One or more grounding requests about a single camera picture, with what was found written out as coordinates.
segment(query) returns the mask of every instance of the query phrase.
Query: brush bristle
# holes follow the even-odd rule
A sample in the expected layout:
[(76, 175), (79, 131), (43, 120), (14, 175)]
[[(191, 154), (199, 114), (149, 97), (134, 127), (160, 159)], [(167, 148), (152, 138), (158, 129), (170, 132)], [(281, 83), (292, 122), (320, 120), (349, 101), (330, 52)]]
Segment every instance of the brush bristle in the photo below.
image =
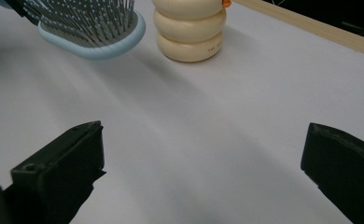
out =
[(24, 10), (40, 27), (86, 48), (111, 45), (137, 24), (134, 0), (27, 0)]

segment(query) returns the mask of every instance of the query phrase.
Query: hair brush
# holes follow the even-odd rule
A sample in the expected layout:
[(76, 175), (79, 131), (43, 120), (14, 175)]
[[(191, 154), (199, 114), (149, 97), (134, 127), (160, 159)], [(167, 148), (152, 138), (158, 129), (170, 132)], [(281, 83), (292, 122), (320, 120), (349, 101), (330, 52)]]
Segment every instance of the hair brush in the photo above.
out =
[(101, 60), (132, 49), (144, 36), (134, 0), (6, 0), (36, 24), (51, 44), (82, 58)]

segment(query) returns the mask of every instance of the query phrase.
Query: light blue hair brush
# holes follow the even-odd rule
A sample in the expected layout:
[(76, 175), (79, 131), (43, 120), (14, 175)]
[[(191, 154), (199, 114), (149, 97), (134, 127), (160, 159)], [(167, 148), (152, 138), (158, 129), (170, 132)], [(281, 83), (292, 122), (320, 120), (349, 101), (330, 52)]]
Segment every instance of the light blue hair brush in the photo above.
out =
[(38, 21), (44, 39), (86, 59), (117, 57), (135, 47), (146, 30), (144, 18), (133, 10), (134, 0), (20, 0), (21, 3), (24, 16), (33, 23)]

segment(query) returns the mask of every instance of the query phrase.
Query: table surface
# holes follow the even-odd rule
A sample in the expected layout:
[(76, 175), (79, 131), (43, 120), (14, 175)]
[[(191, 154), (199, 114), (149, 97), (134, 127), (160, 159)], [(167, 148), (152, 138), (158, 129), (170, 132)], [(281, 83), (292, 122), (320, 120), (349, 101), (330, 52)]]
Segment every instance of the table surface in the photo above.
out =
[(0, 7), (0, 185), (67, 129), (100, 120), (105, 170), (72, 223), (350, 223), (300, 169), (310, 122), (364, 140), (364, 54), (233, 4), (224, 46), (141, 43), (87, 61)]

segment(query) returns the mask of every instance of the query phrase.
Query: black object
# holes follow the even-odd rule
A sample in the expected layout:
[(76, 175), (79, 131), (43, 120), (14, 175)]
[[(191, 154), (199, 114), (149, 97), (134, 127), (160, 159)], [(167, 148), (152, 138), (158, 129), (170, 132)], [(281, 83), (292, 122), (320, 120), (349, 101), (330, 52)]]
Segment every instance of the black object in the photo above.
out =
[(69, 223), (105, 172), (100, 121), (78, 125), (11, 170), (0, 224)]
[(364, 223), (364, 142), (320, 124), (310, 124), (302, 170), (354, 223)]

